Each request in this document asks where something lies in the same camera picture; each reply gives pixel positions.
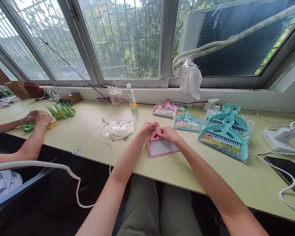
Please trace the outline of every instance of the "teal dustpan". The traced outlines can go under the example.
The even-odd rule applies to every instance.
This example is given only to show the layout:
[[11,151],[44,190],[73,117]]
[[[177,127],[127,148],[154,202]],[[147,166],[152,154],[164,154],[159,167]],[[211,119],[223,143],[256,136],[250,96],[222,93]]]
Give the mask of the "teal dustpan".
[[198,118],[189,115],[188,110],[184,110],[183,115],[175,117],[174,128],[200,133],[203,125]]
[[[224,104],[223,105],[223,107],[222,107],[222,113],[229,113],[229,111],[230,111],[230,106],[231,106],[232,104],[230,104],[230,103],[226,103],[226,104]],[[207,121],[208,121],[208,119],[209,119],[210,117],[206,117],[206,119],[205,119],[205,121],[204,121],[204,124],[206,124],[207,123]]]
[[222,125],[208,126],[202,130],[198,141],[246,163],[248,144],[244,137],[232,128],[233,124],[233,119],[225,118]]
[[239,105],[231,105],[229,108],[229,112],[228,113],[220,113],[220,114],[216,114],[214,116],[211,116],[208,120],[207,120],[207,124],[211,124],[211,125],[221,125],[224,122],[225,118],[231,118],[234,120],[234,124],[232,126],[233,129],[235,129],[236,131],[240,132],[243,136],[250,136],[250,129],[249,126],[247,124],[247,122],[240,116],[237,115],[237,113],[240,110],[240,106]]

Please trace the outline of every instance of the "water bottle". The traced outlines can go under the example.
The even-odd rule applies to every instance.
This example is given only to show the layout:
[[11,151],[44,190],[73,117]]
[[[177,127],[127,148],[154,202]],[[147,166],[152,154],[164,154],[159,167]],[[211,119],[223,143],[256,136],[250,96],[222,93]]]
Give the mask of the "water bottle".
[[131,84],[127,84],[127,97],[130,103],[131,111],[137,111],[138,110],[137,101],[135,100],[134,91],[131,88]]
[[0,85],[0,92],[2,92],[3,95],[6,96],[10,96],[11,93],[9,92],[9,90],[7,90],[5,87],[3,87],[2,85]]

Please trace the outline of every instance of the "desk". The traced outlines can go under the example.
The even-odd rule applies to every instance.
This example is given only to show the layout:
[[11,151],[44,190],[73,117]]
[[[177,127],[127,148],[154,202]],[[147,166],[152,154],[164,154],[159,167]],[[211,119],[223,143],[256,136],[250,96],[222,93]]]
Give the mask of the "desk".
[[[27,104],[27,107],[34,107],[34,105]],[[75,104],[74,107],[77,109],[76,115],[66,120],[61,120],[58,126],[47,131],[44,144],[68,152],[78,148],[82,150],[79,156],[108,165],[110,162],[109,144],[98,135],[98,128],[102,124],[102,117],[107,121],[132,118],[129,105],[122,104],[120,107],[114,107],[106,102],[100,103],[83,100]],[[135,117],[134,133],[126,140],[111,142],[113,165],[115,165],[122,152],[134,139],[145,121],[159,122],[161,126],[173,125],[172,119],[154,116],[152,114],[153,108],[154,106],[138,105],[139,112]],[[38,104],[35,109],[47,111],[43,104]],[[26,116],[28,111],[6,119],[3,119],[2,116],[0,117],[0,124],[20,119]],[[189,111],[191,115],[204,121],[205,112],[201,108],[189,108]],[[248,207],[295,221],[295,211],[285,205],[278,194],[280,190],[286,187],[286,183],[269,165],[254,156],[255,153],[271,151],[260,136],[260,131],[269,126],[269,124],[257,118],[255,111],[240,111],[240,114],[247,116],[255,122],[249,144],[249,160],[246,164],[198,142],[197,133],[182,130],[177,132],[223,177]],[[268,112],[260,115],[262,117],[270,117],[271,120],[293,121],[291,117],[284,117],[278,113]],[[106,132],[107,127],[101,131],[102,134]],[[17,129],[7,133],[25,139],[30,135]],[[292,140],[292,144],[295,146],[295,139]],[[288,158],[295,162],[295,157]],[[142,148],[134,173],[197,193],[206,194],[196,180],[190,165],[180,152],[151,159],[146,143]],[[292,191],[290,195],[286,194],[285,198],[295,207],[295,194]]]
[[[152,114],[153,108],[153,106],[139,105],[134,133],[125,140],[111,141],[113,150],[112,165],[116,164],[122,152],[134,139],[145,121],[159,122],[161,126],[173,125],[172,119],[154,116]],[[201,108],[189,108],[189,111],[191,115],[204,121],[205,112]],[[249,160],[246,164],[200,143],[197,140],[197,133],[182,130],[177,130],[177,132],[223,177],[248,207],[295,221],[295,211],[285,205],[279,197],[279,191],[287,187],[286,183],[269,165],[254,156],[255,153],[270,151],[269,146],[260,135],[260,131],[269,126],[269,124],[257,118],[255,111],[240,111],[240,114],[247,116],[255,122],[249,144]],[[279,119],[279,114],[274,115],[276,117],[272,117],[272,119]],[[123,104],[108,118],[108,121],[131,117],[132,113],[129,105]],[[288,122],[292,121],[288,118],[281,119]],[[107,127],[101,129],[101,134],[106,132]],[[78,149],[82,150],[79,156],[107,165],[110,162],[109,144],[98,135],[97,130]],[[288,158],[295,162],[295,157]],[[197,193],[206,194],[195,178],[190,165],[180,152],[151,159],[147,141],[142,148],[134,173]],[[286,194],[285,198],[295,206],[295,193],[291,192],[291,195]]]
[[17,115],[24,111],[27,111],[27,108],[22,107],[23,101],[16,101],[11,104],[9,107],[0,108],[0,121],[11,116]]
[[[73,152],[94,130],[102,124],[102,118],[107,119],[119,107],[112,106],[107,102],[82,100],[73,106],[76,109],[76,114],[66,120],[60,120],[59,124],[46,131],[45,145],[58,148],[64,151]],[[46,105],[37,104],[35,110],[43,110],[48,113]],[[1,120],[0,124],[12,122],[25,117],[27,111]],[[14,129],[7,132],[13,136],[27,139],[30,133],[24,133],[20,129]]]

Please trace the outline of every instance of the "phone screen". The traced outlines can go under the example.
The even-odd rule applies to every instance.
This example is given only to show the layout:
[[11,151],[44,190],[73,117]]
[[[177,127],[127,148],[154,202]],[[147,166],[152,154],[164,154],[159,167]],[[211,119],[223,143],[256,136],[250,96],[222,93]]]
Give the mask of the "phone screen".
[[[287,160],[287,159],[281,159],[281,158],[275,158],[275,157],[265,157],[265,160],[268,161],[270,164],[285,170],[286,172],[290,173],[294,178],[295,178],[295,163]],[[275,171],[277,173],[279,173],[281,175],[281,177],[283,177],[283,179],[289,184],[292,184],[292,179],[290,176],[288,176],[287,174],[285,174],[284,172],[275,169]]]

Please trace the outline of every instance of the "window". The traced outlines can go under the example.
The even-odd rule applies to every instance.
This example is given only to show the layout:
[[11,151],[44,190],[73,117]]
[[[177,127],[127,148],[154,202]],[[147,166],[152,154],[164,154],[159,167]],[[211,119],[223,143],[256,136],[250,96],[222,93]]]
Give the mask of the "window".
[[30,80],[48,79],[1,9],[0,46]]
[[203,77],[245,78],[254,87],[294,30],[294,0],[180,0],[172,76],[189,57]]
[[9,77],[9,79],[11,81],[17,81],[18,80],[1,61],[0,61],[0,68]]
[[79,0],[103,78],[159,78],[161,0]]
[[295,0],[0,0],[0,66],[40,85],[179,87],[191,58],[259,89],[294,49]]

